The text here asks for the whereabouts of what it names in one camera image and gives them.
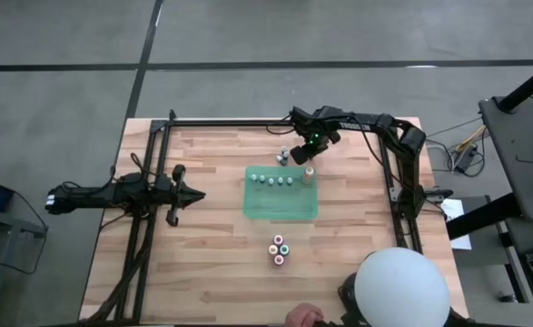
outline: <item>small vial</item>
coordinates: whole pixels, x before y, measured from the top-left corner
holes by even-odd
[[[274,236],[274,239],[272,240],[272,242],[276,246],[281,246],[284,243],[284,239],[282,238],[281,235],[276,235]]]
[[[268,248],[268,253],[270,253],[271,255],[276,255],[276,254],[278,254],[278,246],[276,246],[276,245],[271,245],[271,246]]]
[[[281,246],[280,251],[282,256],[287,256],[291,252],[291,248],[288,245],[284,244],[283,246]]]
[[[310,185],[312,183],[312,179],[314,179],[314,168],[308,167],[304,170],[304,175],[302,176],[302,182],[305,185]]]
[[[276,155],[276,161],[281,165],[286,165],[286,159],[282,158],[281,155]]]
[[[274,264],[276,264],[277,266],[282,266],[284,264],[284,257],[281,256],[281,255],[277,255],[274,257]]]

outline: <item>black metal frame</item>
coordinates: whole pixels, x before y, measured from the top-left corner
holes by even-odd
[[[147,147],[145,150],[145,157],[143,159],[143,168],[150,170],[153,159],[153,148],[155,146],[155,138],[157,134],[162,134],[161,148],[159,152],[159,160],[157,163],[156,174],[160,175],[165,166],[165,157],[167,155],[169,135],[173,127],[227,127],[227,126],[249,126],[249,127],[265,127],[269,124],[288,125],[290,122],[282,122],[280,119],[177,119],[173,110],[170,112],[168,120],[152,120],[149,137],[147,139]],[[383,169],[385,173],[385,186],[388,200],[390,201],[391,217],[393,219],[393,227],[397,246],[408,247],[405,241],[405,234],[401,226],[401,215],[397,206],[397,201],[390,198],[390,188],[393,187],[393,178],[390,171],[390,159],[388,149],[380,139],[380,153],[383,161]],[[101,308],[92,317],[71,323],[58,326],[128,326],[138,325],[141,320],[141,313],[143,308],[143,298],[145,294],[145,286],[147,280],[147,271],[149,268],[149,258],[153,244],[153,230],[155,227],[155,220],[157,215],[157,205],[151,205],[149,214],[145,217],[133,218],[131,231],[129,233],[129,242],[127,244],[127,251],[123,264],[123,274],[121,280],[114,287],[111,295],[103,303]],[[141,228],[141,222],[145,220],[145,235],[143,243],[139,251],[135,254],[137,249],[137,239]],[[419,241],[419,231],[415,219],[408,220],[410,224],[410,236],[412,240],[413,249],[419,253],[422,252],[421,242]],[[125,306],[127,302],[127,289],[133,277],[139,273],[136,291],[134,294],[133,312],[130,318],[125,318]],[[111,312],[115,308],[112,320],[107,320]]]

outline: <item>small bottle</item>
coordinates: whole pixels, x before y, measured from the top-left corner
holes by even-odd
[[[282,235],[276,235],[274,236],[274,239],[272,240],[274,245],[281,246],[284,243],[284,239],[282,238]]]
[[[287,256],[291,252],[291,248],[288,245],[284,244],[283,246],[281,246],[280,252],[282,256]]]
[[[274,264],[276,264],[277,266],[282,266],[284,264],[284,257],[281,256],[281,255],[277,255],[274,257]]]
[[[304,175],[302,176],[302,183],[305,185],[310,185],[314,179],[314,168],[308,167],[304,170]]]
[[[268,248],[268,253],[270,253],[271,255],[276,255],[276,254],[278,254],[278,246],[276,246],[276,245],[271,245],[271,246]]]

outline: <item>green transparent tray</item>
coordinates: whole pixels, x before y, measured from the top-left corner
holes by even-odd
[[[317,200],[317,178],[313,177],[310,185],[302,183],[304,167],[269,167],[249,166],[244,178],[244,214],[252,219],[271,220],[310,220],[319,213]],[[266,177],[264,183],[253,182],[251,176],[256,174]],[[284,178],[282,185],[278,177]],[[291,185],[286,179],[292,177]],[[268,179],[274,179],[274,185],[268,185]]]

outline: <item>desk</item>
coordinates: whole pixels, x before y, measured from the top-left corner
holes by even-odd
[[[419,126],[417,118],[408,120]],[[129,155],[135,152],[143,158],[150,122],[127,122],[117,175],[136,171]],[[286,313],[300,302],[320,306],[327,321],[340,321],[345,311],[337,287],[357,271],[367,254],[395,246],[383,170],[359,132],[341,131],[341,141],[312,161],[319,178],[315,220],[246,218],[242,214],[246,166],[275,165],[283,145],[301,142],[296,134],[272,135],[263,127],[172,127],[165,172],[184,164],[185,182],[207,195],[178,212],[176,228],[165,222],[165,207],[158,212],[141,323],[283,323]],[[372,135],[370,142],[378,144]],[[425,149],[420,167],[420,182],[432,186]],[[104,222],[120,213],[107,210]],[[96,311],[121,276],[130,221],[123,218],[100,233],[81,319]],[[443,219],[423,212],[418,225],[424,253],[446,278],[452,307],[467,317]],[[291,247],[280,268],[271,264],[267,252],[278,233]]]

